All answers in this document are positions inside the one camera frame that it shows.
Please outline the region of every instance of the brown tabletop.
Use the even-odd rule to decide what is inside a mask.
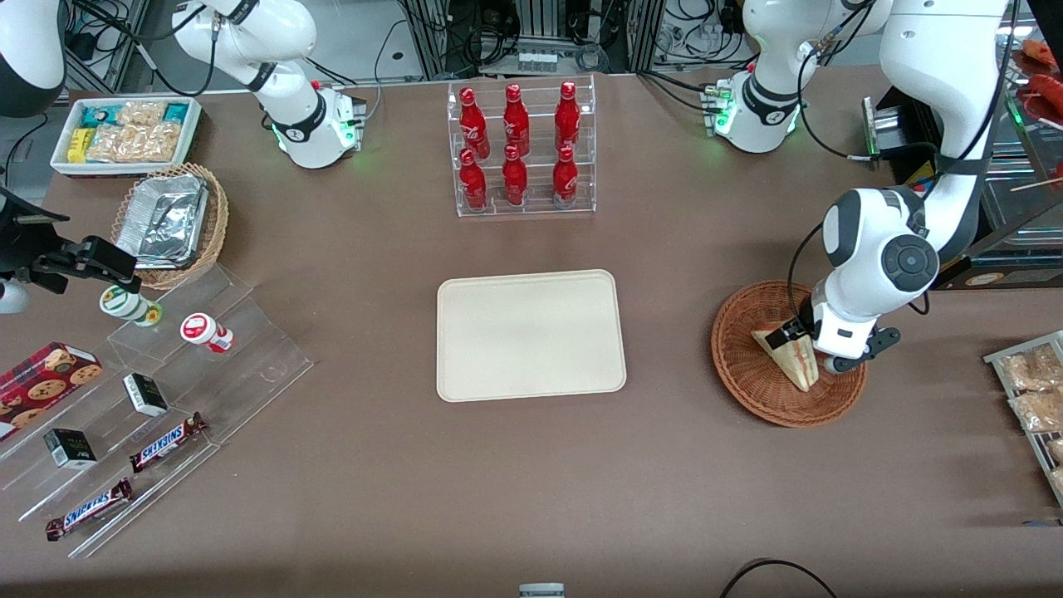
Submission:
[[[743,154],[635,76],[596,83],[598,211],[508,222],[454,212],[444,84],[388,87],[365,150],[320,171],[277,150],[251,95],[202,97],[193,157],[232,210],[221,261],[318,364],[88,560],[0,496],[0,595],[504,598],[556,580],[573,598],[705,597],[776,557],[845,597],[1059,596],[1063,530],[1019,527],[1054,516],[1052,497],[981,362],[1063,328],[1059,292],[937,293],[929,318],[883,319],[905,338],[839,423],[761,422],[712,369],[716,309],[784,276],[839,193],[890,181],[803,130]],[[885,88],[877,68],[822,69],[810,118],[856,150],[859,100]],[[46,206],[68,237],[106,233],[129,185],[56,175]],[[622,391],[439,399],[443,280],[586,268],[617,278]],[[813,243],[796,277],[826,268]],[[35,290],[0,321],[0,364],[102,342],[101,288]],[[761,570],[731,596],[819,593]]]

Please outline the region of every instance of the red bottle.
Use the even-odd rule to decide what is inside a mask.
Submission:
[[[487,159],[491,155],[491,143],[487,140],[487,119],[484,110],[476,105],[476,93],[472,87],[462,87],[458,92],[461,99],[461,135],[466,147],[476,152],[476,157]]]
[[[579,140],[579,104],[576,103],[576,84],[561,83],[561,101],[554,113],[554,144],[557,151],[564,146],[576,147]]]
[[[502,166],[502,177],[506,181],[506,201],[510,205],[524,205],[528,191],[528,169],[521,159],[520,149],[509,143],[506,146],[506,164]]]
[[[517,146],[521,155],[532,151],[532,127],[528,124],[528,108],[521,100],[521,86],[506,85],[506,113],[502,116],[506,124],[506,142]]]
[[[484,171],[476,164],[476,155],[469,148],[461,148],[458,154],[461,159],[461,169],[458,170],[458,177],[461,178],[461,191],[466,195],[466,203],[473,211],[487,209],[487,178]]]
[[[557,164],[554,165],[554,205],[558,209],[568,209],[576,203],[576,176],[579,169],[572,161],[572,146],[564,146],[558,152]]]

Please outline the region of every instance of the round wicker basket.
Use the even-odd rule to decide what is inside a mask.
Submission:
[[[798,304],[811,292],[794,285]],[[848,411],[867,382],[867,364],[833,375],[823,368],[816,354],[820,380],[808,393],[800,392],[760,348],[750,335],[766,323],[790,320],[786,280],[750,284],[731,294],[712,324],[712,362],[724,386],[742,407],[773,424],[810,428],[829,424]]]
[[[204,178],[210,185],[210,194],[207,198],[206,215],[203,219],[203,229],[200,233],[199,255],[191,266],[183,270],[137,270],[137,275],[144,280],[144,285],[157,290],[169,290],[180,283],[199,277],[214,266],[221,253],[221,245],[225,241],[225,226],[229,224],[229,200],[225,198],[225,189],[221,188],[218,178],[214,174],[198,164],[182,164],[171,166],[152,172],[147,177],[137,181],[125,193],[125,200],[118,208],[118,217],[111,225],[111,242],[118,240],[118,232],[125,221],[125,210],[130,205],[130,198],[136,186],[148,178],[162,176],[176,176],[179,174],[196,174]]]

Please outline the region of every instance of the small black box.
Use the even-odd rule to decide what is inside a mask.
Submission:
[[[125,394],[133,401],[133,409],[152,417],[166,415],[168,409],[166,400],[163,399],[163,393],[158,391],[154,380],[134,373],[126,376],[122,382],[125,385]]]
[[[45,444],[60,467],[85,469],[96,463],[84,432],[52,428],[45,434]]]

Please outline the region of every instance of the red cookie box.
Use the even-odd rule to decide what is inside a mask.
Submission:
[[[92,354],[50,343],[0,375],[0,441],[103,373]]]

